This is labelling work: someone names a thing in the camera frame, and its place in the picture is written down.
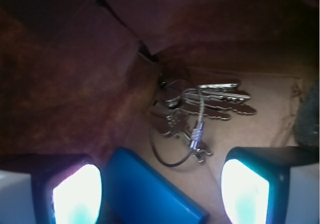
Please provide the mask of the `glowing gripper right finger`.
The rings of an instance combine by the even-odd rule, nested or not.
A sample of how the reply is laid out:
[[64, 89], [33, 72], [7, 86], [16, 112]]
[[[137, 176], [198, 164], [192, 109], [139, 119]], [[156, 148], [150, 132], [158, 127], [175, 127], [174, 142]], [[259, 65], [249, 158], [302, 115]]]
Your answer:
[[235, 147], [221, 172], [221, 195], [233, 224], [318, 224], [318, 147]]

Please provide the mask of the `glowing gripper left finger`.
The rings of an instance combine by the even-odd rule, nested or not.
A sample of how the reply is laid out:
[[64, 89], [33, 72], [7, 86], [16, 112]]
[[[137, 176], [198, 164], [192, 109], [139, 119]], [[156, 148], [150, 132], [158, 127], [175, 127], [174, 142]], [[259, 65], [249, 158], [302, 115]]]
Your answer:
[[94, 224], [101, 201], [101, 172], [87, 154], [0, 157], [2, 224]]

